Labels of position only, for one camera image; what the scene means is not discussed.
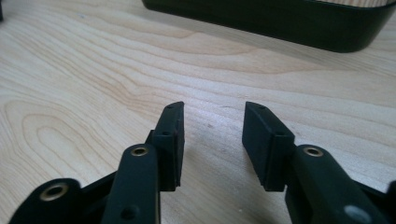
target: wooden table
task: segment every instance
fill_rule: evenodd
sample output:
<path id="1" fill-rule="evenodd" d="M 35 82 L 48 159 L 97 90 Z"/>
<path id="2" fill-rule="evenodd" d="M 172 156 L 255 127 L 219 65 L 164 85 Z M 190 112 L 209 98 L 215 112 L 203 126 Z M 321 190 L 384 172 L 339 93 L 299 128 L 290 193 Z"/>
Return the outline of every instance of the wooden table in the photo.
<path id="1" fill-rule="evenodd" d="M 42 183 L 86 186 L 185 102 L 182 186 L 163 223 L 289 223 L 242 143 L 245 101 L 354 179 L 396 179 L 396 16 L 339 54 L 149 11 L 140 0 L 8 0 L 0 24 L 0 222 Z"/>

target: black bracket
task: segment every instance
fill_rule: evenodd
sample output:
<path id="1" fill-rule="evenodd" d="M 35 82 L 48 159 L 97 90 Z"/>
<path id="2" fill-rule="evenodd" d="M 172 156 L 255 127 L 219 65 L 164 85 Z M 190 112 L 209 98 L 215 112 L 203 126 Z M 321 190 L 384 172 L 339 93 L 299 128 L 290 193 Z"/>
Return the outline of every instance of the black bracket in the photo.
<path id="1" fill-rule="evenodd" d="M 293 223 L 395 223 L 396 181 L 387 193 L 353 181 L 332 155 L 293 144 L 267 107 L 246 103 L 243 144 L 266 191 L 283 191 Z"/>
<path id="2" fill-rule="evenodd" d="M 145 144 L 128 147 L 117 172 L 85 188 L 77 180 L 51 180 L 15 212 L 15 223 L 161 223 L 160 191 L 180 186 L 184 103 L 168 105 Z"/>
<path id="3" fill-rule="evenodd" d="M 396 8 L 317 0 L 142 0 L 146 8 L 336 52 L 366 48 Z"/>

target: mounting hole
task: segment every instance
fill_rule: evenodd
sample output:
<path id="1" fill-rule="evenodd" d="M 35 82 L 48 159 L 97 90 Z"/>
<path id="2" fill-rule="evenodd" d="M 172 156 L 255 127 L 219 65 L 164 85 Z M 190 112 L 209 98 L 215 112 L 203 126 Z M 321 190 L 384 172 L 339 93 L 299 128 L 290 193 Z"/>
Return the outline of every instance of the mounting hole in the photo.
<path id="1" fill-rule="evenodd" d="M 65 183 L 53 184 L 44 189 L 44 191 L 40 194 L 40 200 L 44 202 L 50 202 L 59 199 L 60 197 L 64 196 L 68 190 L 69 187 Z"/>
<path id="2" fill-rule="evenodd" d="M 356 223 L 369 224 L 373 222 L 371 216 L 358 206 L 347 205 L 344 207 L 344 212 Z"/>
<path id="3" fill-rule="evenodd" d="M 132 149 L 131 154 L 133 156 L 144 156 L 149 153 L 149 149 L 146 147 L 137 147 Z"/>
<path id="4" fill-rule="evenodd" d="M 315 147 L 306 147 L 304 148 L 304 152 L 312 157 L 321 157 L 323 156 L 323 152 Z"/>
<path id="5" fill-rule="evenodd" d="M 139 208 L 135 205 L 126 207 L 122 209 L 120 217 L 124 220 L 132 220 L 137 217 L 139 213 Z"/>

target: black container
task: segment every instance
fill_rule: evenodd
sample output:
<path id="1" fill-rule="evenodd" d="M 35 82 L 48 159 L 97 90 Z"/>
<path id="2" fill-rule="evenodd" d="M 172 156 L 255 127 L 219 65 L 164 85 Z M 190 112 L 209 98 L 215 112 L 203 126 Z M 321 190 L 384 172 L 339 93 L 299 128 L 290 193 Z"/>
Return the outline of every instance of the black container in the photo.
<path id="1" fill-rule="evenodd" d="M 370 45 L 396 8 L 313 0 L 143 0 L 145 7 L 335 52 Z"/>

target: light wood surface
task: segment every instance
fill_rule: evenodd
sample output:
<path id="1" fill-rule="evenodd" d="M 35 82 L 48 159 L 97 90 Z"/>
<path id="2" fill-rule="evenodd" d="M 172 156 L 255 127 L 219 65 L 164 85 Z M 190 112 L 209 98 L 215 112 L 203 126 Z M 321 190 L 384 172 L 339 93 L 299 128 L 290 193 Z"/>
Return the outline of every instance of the light wood surface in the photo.
<path id="1" fill-rule="evenodd" d="M 320 2 L 335 3 L 352 7 L 383 7 L 394 3 L 395 0 L 318 0 Z"/>
<path id="2" fill-rule="evenodd" d="M 149 11 L 139 0 L 7 0 L 0 24 L 0 223 L 42 183 L 86 186 L 185 102 L 182 186 L 163 223 L 290 223 L 242 143 L 245 101 L 354 179 L 396 179 L 396 17 L 363 51 L 332 53 Z"/>

